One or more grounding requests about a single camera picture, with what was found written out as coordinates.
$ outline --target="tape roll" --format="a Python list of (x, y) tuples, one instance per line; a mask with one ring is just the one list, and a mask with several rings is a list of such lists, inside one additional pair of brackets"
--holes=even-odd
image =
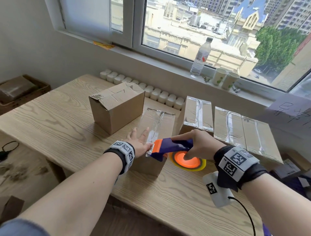
[(200, 171), (206, 167), (205, 159), (194, 157), (191, 160), (184, 160), (186, 153), (185, 151), (172, 152), (169, 153), (169, 157), (176, 166), (186, 171)]

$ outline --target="white wall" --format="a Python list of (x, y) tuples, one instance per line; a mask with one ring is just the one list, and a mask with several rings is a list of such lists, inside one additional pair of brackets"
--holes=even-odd
[(0, 83), (21, 75), (19, 63), (10, 48), (10, 43), (0, 30)]
[[(0, 1), (0, 32), (13, 47), (21, 71), (50, 83), (53, 88), (87, 73), (98, 76), (102, 70), (111, 68), (177, 96), (189, 95), (211, 101), (214, 106), (250, 118), (255, 118), (265, 108), (241, 96), (170, 72), (172, 67), (169, 65), (169, 71), (159, 69), (150, 64), (148, 58), (141, 61), (56, 32), (44, 0)], [(295, 148), (311, 159), (309, 140), (278, 130), (273, 133), (279, 146)]]

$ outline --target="orange and purple tape dispenser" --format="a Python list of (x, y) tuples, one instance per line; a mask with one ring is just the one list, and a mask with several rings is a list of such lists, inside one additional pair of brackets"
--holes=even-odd
[(184, 160), (185, 154), (193, 147), (193, 140), (172, 141), (170, 138), (158, 139), (153, 147), (147, 152), (148, 156), (158, 161), (169, 157), (179, 168), (187, 171), (200, 171), (206, 167), (206, 160), (197, 157)]

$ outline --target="green tree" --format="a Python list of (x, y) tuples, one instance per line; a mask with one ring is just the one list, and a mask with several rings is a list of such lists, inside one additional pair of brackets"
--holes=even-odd
[(278, 30), (273, 26), (263, 27), (256, 34), (260, 45), (256, 49), (258, 66), (281, 71), (293, 59), (299, 44), (306, 38), (297, 29)]

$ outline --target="paper cup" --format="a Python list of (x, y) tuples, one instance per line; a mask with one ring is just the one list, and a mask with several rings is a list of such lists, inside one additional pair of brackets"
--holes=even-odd
[(217, 68), (215, 71), (215, 74), (212, 78), (212, 83), (214, 85), (219, 85), (221, 83), (221, 81), (223, 80), (223, 78), (226, 76), (227, 71), (221, 68)]
[(234, 72), (228, 72), (221, 87), (225, 90), (229, 90), (233, 86), (234, 82), (238, 80), (238, 78), (240, 78), (238, 74)]

